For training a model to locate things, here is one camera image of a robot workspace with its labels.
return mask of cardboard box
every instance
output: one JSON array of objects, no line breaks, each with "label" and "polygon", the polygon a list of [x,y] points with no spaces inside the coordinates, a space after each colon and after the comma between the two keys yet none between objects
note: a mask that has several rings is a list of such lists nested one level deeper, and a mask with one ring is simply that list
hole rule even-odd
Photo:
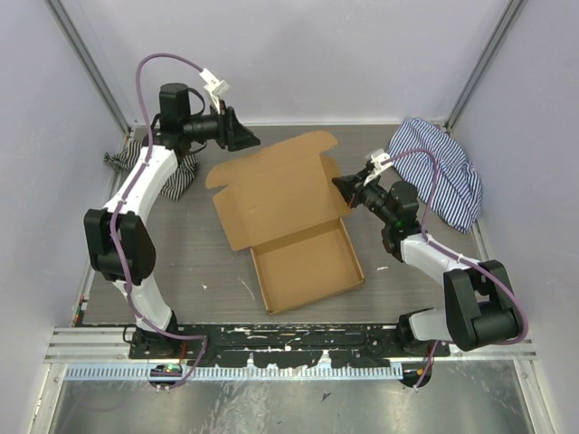
[{"label": "cardboard box", "polygon": [[350,214],[321,156],[337,140],[323,131],[224,162],[207,188],[233,250],[251,248],[266,309],[278,313],[360,287],[364,273],[342,217]]}]

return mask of black bracket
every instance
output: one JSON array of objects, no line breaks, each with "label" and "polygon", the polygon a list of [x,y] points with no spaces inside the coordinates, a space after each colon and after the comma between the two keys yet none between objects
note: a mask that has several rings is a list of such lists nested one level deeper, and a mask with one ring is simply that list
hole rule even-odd
[{"label": "black bracket", "polygon": [[[496,260],[479,264],[512,292],[505,267]],[[516,337],[522,318],[510,299],[490,279],[475,269],[454,269],[444,277],[446,325],[454,343],[463,351]],[[479,302],[475,291],[489,296]]]},{"label": "black bracket", "polygon": [[[88,210],[84,215],[84,231],[89,246],[90,265],[100,271],[106,280],[114,282],[118,279],[124,280],[125,273],[110,237],[111,217],[112,213],[107,210]],[[155,267],[157,254],[153,241],[141,218],[133,212],[119,215],[117,230],[132,283],[140,285]]]}]

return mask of white wall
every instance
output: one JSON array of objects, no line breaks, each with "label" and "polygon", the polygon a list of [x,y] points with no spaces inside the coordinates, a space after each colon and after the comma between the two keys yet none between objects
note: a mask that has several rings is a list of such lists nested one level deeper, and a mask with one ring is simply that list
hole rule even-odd
[{"label": "white wall", "polygon": [[529,1],[457,138],[481,172],[481,222],[527,308],[566,432],[579,427],[579,3]]},{"label": "white wall", "polygon": [[82,216],[103,204],[122,133],[44,2],[0,14],[0,432],[24,432],[55,326],[87,264]]},{"label": "white wall", "polygon": [[[507,0],[64,0],[123,107],[151,52],[224,76],[244,122],[446,120]],[[147,89],[188,67],[155,61]],[[157,111],[157,94],[147,106]]]}]

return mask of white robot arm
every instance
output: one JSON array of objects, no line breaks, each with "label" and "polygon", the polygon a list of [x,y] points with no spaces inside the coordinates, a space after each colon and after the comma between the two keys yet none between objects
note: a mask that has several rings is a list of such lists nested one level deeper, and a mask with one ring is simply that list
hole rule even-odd
[{"label": "white robot arm", "polygon": [[[507,340],[520,342],[527,333],[527,322],[512,294],[505,267],[495,260],[465,258],[435,241],[416,219],[416,188],[399,181],[387,192],[378,184],[391,161],[380,150],[368,157],[365,168],[357,174],[332,181],[351,208],[363,204],[384,222],[382,241],[388,253],[444,288],[444,309],[400,316],[397,333],[401,345],[410,349],[424,341],[440,340],[469,351]],[[479,302],[476,292],[489,299]]]},{"label": "white robot arm", "polygon": [[[156,251],[145,226],[153,203],[189,152],[192,142],[205,143],[213,139],[230,152],[260,144],[260,140],[237,120],[233,108],[215,98],[219,93],[215,93],[213,87],[219,87],[223,81],[215,79],[213,83],[210,79],[205,77],[207,86],[212,86],[208,91],[215,107],[211,106],[206,115],[191,114],[191,90],[185,84],[170,83],[161,87],[160,126],[154,132],[153,143],[146,141],[143,144],[135,168],[119,191],[102,209],[89,210],[84,217],[91,266],[128,299],[136,316],[136,335],[146,345],[155,345],[156,354],[163,353],[164,348],[170,354],[179,343],[158,333],[161,330],[178,335],[178,328],[176,316],[163,300],[153,275]],[[111,236],[114,215],[126,260],[121,260]],[[123,265],[128,266],[128,273]],[[127,275],[131,279],[129,294]]]}]

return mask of black and white striped cloth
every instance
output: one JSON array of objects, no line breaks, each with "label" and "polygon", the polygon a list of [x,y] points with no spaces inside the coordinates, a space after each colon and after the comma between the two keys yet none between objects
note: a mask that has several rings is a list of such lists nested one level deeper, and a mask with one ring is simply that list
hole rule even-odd
[{"label": "black and white striped cloth", "polygon": [[[431,151],[439,162],[439,182],[432,210],[453,228],[467,232],[479,217],[482,185],[479,173],[456,140],[430,122],[406,119],[388,147],[390,156],[413,148]],[[426,202],[432,188],[432,161],[425,153],[410,154],[394,161],[400,176],[418,189]]]},{"label": "black and white striped cloth", "polygon": [[[121,170],[131,170],[135,167],[138,160],[138,154],[141,151],[142,143],[139,140],[131,139],[125,145],[125,148],[118,154],[111,156],[105,154],[104,162],[120,172]],[[195,179],[195,170],[198,164],[192,155],[183,158],[179,167],[169,176],[165,185],[161,188],[161,194],[172,201],[178,201],[181,194],[187,189],[190,183]]]}]

